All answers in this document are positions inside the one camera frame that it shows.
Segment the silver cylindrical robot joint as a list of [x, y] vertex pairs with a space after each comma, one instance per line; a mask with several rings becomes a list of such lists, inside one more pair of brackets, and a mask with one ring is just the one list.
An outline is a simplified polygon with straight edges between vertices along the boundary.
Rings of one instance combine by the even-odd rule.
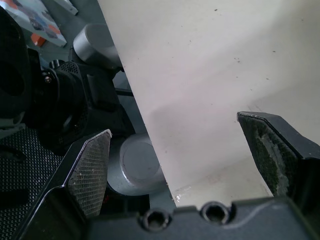
[[73, 40], [76, 55], [86, 64], [106, 70], [122, 69], [118, 51], [106, 24], [90, 23]]
[[111, 142], [107, 182], [125, 196], [148, 195], [165, 188], [166, 179], [147, 133]]

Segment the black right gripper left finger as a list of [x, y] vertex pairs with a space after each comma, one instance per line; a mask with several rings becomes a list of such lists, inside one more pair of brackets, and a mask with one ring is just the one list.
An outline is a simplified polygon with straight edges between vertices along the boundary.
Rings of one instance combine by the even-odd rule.
[[34, 200], [14, 240], [81, 240], [107, 187], [111, 131], [75, 141]]

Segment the black mesh robot panel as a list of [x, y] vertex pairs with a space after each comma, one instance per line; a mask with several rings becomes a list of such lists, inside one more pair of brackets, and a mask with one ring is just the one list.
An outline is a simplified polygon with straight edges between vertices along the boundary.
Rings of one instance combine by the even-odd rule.
[[45, 149], [26, 128], [0, 140], [19, 157], [0, 154], [0, 240], [10, 240], [63, 157]]

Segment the printed picture board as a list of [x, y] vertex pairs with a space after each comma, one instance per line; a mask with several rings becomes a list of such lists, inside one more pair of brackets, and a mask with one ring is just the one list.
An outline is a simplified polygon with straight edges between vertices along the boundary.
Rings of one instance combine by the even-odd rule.
[[0, 0], [0, 7], [6, 10], [20, 27], [58, 47], [64, 47], [67, 44], [41, 0]]

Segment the small orange box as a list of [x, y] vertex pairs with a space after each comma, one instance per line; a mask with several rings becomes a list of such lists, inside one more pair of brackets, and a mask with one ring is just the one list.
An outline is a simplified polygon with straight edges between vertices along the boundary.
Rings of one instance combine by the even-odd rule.
[[31, 34], [31, 41], [33, 42], [33, 44], [37, 47], [42, 47], [44, 45], [44, 43], [46, 42], [46, 39], [37, 35], [36, 33], [32, 33]]

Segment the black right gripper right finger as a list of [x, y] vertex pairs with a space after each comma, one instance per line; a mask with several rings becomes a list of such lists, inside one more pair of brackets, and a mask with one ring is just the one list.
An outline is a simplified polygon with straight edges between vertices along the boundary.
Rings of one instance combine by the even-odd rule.
[[281, 116], [237, 113], [255, 165], [275, 197], [291, 198], [302, 211], [320, 206], [320, 145]]

